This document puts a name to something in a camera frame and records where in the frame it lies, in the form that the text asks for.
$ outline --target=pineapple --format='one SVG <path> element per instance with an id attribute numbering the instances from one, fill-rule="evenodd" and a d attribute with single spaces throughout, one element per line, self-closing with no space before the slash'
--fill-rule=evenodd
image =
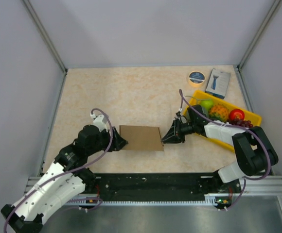
<path id="1" fill-rule="evenodd" d="M 226 122 L 229 117 L 229 110 L 222 104 L 216 104 L 209 110 L 209 118 Z"/>

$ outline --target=cardboard box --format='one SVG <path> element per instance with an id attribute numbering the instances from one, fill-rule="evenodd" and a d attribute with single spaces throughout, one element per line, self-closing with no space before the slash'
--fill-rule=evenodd
<path id="1" fill-rule="evenodd" d="M 159 127 L 120 125 L 120 135 L 128 141 L 123 150 L 164 151 Z"/>
<path id="2" fill-rule="evenodd" d="M 230 73 L 212 69 L 205 92 L 220 99 L 224 99 L 228 90 L 229 80 Z"/>

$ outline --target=yellow tray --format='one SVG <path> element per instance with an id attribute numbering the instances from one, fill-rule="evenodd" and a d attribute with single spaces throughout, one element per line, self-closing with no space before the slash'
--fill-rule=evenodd
<path id="1" fill-rule="evenodd" d="M 255 114 L 255 113 L 252 113 L 246 109 L 243 109 L 243 108 L 240 108 L 234 104 L 231 104 L 229 102 L 226 102 L 222 99 L 219 99 L 217 97 L 214 97 L 212 95 L 209 95 L 205 92 L 202 92 L 202 91 L 195 91 L 195 93 L 193 94 L 193 97 L 194 98 L 197 98 L 197 99 L 212 99 L 214 104 L 223 104 L 224 106 L 226 106 L 229 111 L 232 111 L 233 109 L 235 108 L 238 108 L 238 109 L 241 109 L 244 111 L 245 113 L 245 120 L 250 120 L 251 123 L 253 124 L 253 126 L 260 126 L 261 124 L 261 121 L 262 121 L 262 117 Z M 191 98 L 191 100 L 189 101 L 190 105 L 195 105 L 195 104 L 198 104 L 197 103 L 197 100 L 194 99 L 194 98 Z M 187 112 L 187 108 L 185 108 L 185 110 L 183 111 L 183 115 L 186 115 L 186 112 Z M 211 139 L 211 138 L 208 138 L 208 140 L 216 143 L 216 144 L 219 144 L 220 146 L 226 148 L 226 149 L 229 149 L 230 151 L 235 151 L 234 150 L 234 147 L 232 147 L 231 145 L 225 143 L 225 142 L 222 142 L 220 140 L 217 140 L 217 139 Z"/>

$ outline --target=white plastic casing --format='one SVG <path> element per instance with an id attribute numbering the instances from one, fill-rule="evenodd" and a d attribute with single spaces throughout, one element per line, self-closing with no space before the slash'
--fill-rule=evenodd
<path id="1" fill-rule="evenodd" d="M 232 136 L 237 133 L 245 132 L 245 130 L 242 129 L 225 127 L 223 123 L 222 126 L 209 123 L 204 127 L 204 129 L 208 138 L 218 139 L 222 142 L 230 144 L 231 146 L 233 146 Z"/>
<path id="2" fill-rule="evenodd" d="M 93 125 L 98 127 L 99 131 L 107 130 L 107 119 L 104 115 L 100 114 L 93 120 Z"/>
<path id="3" fill-rule="evenodd" d="M 35 189 L 37 191 L 17 208 L 16 214 L 24 216 L 25 221 L 33 221 L 37 214 L 43 214 L 42 223 L 44 224 L 62 205 L 74 196 L 82 193 L 85 190 L 85 184 L 82 183 L 79 177 L 75 177 L 71 173 L 58 177 L 40 187 L 42 183 L 51 177 L 62 174 L 64 172 L 63 169 L 63 166 L 59 163 L 52 163 L 48 171 L 31 188 L 28 194 Z M 13 205 L 16 206 L 23 199 L 24 197 Z"/>
<path id="4" fill-rule="evenodd" d="M 245 176 L 245 173 L 239 168 L 237 161 L 221 168 L 218 174 L 223 183 L 228 183 Z"/>

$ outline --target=gray wall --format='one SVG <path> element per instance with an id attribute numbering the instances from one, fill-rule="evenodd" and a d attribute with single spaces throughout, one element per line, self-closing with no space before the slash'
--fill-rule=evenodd
<path id="1" fill-rule="evenodd" d="M 254 110 L 279 156 L 282 174 L 282 6 L 243 70 Z"/>
<path id="2" fill-rule="evenodd" d="M 31 0 L 67 67 L 237 64 L 273 0 Z"/>
<path id="3" fill-rule="evenodd" d="M 0 0 L 0 209 L 36 175 L 62 78 L 21 1 Z"/>

